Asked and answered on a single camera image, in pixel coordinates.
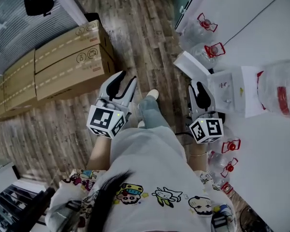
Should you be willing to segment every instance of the white device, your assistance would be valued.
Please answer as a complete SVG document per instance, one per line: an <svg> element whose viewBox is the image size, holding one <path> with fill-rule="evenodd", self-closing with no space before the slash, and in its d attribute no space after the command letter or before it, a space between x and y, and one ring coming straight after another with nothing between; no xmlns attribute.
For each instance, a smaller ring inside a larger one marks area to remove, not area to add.
<svg viewBox="0 0 290 232"><path fill-rule="evenodd" d="M124 112L92 105L87 127L98 136L114 138L126 122Z"/></svg>
<svg viewBox="0 0 290 232"><path fill-rule="evenodd" d="M221 118L197 118L189 128L198 144L212 143L223 136Z"/></svg>

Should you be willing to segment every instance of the person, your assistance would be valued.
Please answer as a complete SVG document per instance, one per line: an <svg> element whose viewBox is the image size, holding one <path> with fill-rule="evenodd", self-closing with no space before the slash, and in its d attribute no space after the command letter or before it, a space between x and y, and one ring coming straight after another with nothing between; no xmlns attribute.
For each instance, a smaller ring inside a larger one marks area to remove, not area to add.
<svg viewBox="0 0 290 232"><path fill-rule="evenodd" d="M236 231L231 200L206 173L205 146L187 162L158 96L151 90L139 103L138 128L98 137L87 170L60 182L45 219L51 232L210 232L219 210L219 231Z"/></svg>

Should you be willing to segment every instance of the black hair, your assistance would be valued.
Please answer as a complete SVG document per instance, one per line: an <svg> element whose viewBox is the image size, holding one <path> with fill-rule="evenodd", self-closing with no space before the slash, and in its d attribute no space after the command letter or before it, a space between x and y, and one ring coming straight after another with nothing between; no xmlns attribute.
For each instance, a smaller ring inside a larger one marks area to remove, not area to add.
<svg viewBox="0 0 290 232"><path fill-rule="evenodd" d="M123 174L118 174L107 180L98 192L92 208L90 221L87 227L88 232L102 232L106 223L107 217L112 208L116 192L120 190L121 184L131 176L132 172L128 171Z"/></svg>

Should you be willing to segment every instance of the black cable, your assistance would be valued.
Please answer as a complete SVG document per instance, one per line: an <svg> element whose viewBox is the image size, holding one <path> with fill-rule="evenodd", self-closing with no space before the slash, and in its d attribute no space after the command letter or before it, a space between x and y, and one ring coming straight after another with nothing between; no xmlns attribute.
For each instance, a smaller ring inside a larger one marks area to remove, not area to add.
<svg viewBox="0 0 290 232"><path fill-rule="evenodd" d="M193 137L193 135L190 133L190 132L178 132L178 133L175 133L176 136L179 136L179 135L188 135L190 137Z"/></svg>

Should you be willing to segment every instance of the foot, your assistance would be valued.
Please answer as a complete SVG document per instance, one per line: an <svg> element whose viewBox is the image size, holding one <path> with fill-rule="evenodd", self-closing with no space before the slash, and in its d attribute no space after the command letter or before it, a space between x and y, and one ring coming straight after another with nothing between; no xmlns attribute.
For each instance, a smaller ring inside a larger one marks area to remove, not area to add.
<svg viewBox="0 0 290 232"><path fill-rule="evenodd" d="M145 126L144 121L140 121L140 123L137 125L137 128L144 127L144 126Z"/></svg>
<svg viewBox="0 0 290 232"><path fill-rule="evenodd" d="M149 91L149 93L146 96L149 96L149 95L154 97L155 100L157 100L159 97L159 91L156 89L152 89L151 91Z"/></svg>

